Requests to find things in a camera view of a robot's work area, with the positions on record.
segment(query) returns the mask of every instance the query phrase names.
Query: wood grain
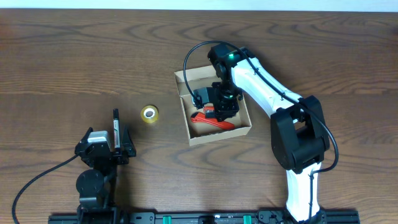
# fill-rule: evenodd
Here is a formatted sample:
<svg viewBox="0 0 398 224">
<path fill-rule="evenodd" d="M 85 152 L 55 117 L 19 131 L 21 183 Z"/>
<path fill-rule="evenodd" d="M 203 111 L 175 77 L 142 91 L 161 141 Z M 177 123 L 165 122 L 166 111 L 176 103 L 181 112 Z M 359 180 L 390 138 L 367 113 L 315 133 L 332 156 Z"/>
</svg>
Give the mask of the wood grain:
<svg viewBox="0 0 398 224">
<path fill-rule="evenodd" d="M 245 45 L 292 91 L 321 100 L 340 162 L 320 176 L 325 208 L 355 208 L 362 223 L 398 222 L 398 14 L 129 10 L 0 10 L 0 223 L 19 189 L 73 154 L 88 127 L 131 128 L 137 157 L 120 169 L 123 207 L 164 211 L 283 207 L 285 172 L 269 119 L 246 95 L 247 136 L 189 147 L 174 72 L 204 40 Z M 189 67 L 208 65 L 209 47 Z M 141 121 L 156 105 L 160 119 Z M 333 152 L 326 153 L 324 166 Z M 79 160 L 21 197 L 21 223 L 74 212 Z"/>
</svg>

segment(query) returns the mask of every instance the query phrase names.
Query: white wall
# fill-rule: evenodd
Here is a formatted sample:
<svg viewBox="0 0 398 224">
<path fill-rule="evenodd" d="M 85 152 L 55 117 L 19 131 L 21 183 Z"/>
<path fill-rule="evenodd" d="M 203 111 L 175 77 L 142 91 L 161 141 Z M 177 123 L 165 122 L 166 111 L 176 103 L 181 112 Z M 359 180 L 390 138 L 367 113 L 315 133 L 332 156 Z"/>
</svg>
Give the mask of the white wall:
<svg viewBox="0 0 398 224">
<path fill-rule="evenodd" d="M 398 12 L 398 0 L 0 0 L 0 7 Z"/>
</svg>

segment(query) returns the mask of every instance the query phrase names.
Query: open cardboard box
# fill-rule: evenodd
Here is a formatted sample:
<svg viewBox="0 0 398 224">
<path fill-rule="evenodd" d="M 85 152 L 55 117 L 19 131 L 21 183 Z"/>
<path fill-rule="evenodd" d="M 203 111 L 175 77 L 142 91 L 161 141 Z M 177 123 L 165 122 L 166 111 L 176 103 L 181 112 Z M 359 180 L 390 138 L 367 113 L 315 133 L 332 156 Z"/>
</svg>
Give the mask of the open cardboard box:
<svg viewBox="0 0 398 224">
<path fill-rule="evenodd" d="M 193 123 L 191 115 L 198 111 L 203 113 L 203 109 L 197 110 L 193 105 L 191 95 L 184 82 L 183 72 L 179 71 L 174 74 L 190 146 L 242 136 L 249 132 L 251 121 L 244 98 L 241 101 L 238 100 L 239 112 L 236 116 L 225 120 L 235 125 L 234 130 L 225 131 L 210 124 Z M 221 79 L 216 76 L 213 66 L 206 66 L 187 70 L 187 81 L 193 91 L 202 87 L 211 87 L 213 82 L 220 82 Z"/>
</svg>

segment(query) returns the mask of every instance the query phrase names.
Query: red object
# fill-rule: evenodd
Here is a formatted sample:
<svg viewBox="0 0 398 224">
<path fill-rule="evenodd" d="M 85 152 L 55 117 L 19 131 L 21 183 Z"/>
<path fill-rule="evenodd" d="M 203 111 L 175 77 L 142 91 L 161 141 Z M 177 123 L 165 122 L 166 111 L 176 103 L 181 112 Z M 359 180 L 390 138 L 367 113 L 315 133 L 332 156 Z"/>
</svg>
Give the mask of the red object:
<svg viewBox="0 0 398 224">
<path fill-rule="evenodd" d="M 206 118 L 204 113 L 196 112 L 191 116 L 191 121 L 194 123 L 207 123 L 213 126 L 222 128 L 224 130 L 232 130 L 235 128 L 233 123 L 226 121 L 218 122 L 216 118 Z"/>
</svg>

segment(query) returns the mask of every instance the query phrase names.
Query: yellow tape roll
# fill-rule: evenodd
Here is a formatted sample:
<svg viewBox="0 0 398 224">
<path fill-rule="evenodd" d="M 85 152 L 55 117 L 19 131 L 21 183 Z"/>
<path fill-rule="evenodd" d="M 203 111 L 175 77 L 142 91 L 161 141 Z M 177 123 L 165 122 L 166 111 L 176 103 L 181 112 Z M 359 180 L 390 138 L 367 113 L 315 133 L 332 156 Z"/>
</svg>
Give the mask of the yellow tape roll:
<svg viewBox="0 0 398 224">
<path fill-rule="evenodd" d="M 159 118 L 159 112 L 155 106 L 149 105 L 141 110 L 141 118 L 147 123 L 153 123 Z"/>
</svg>

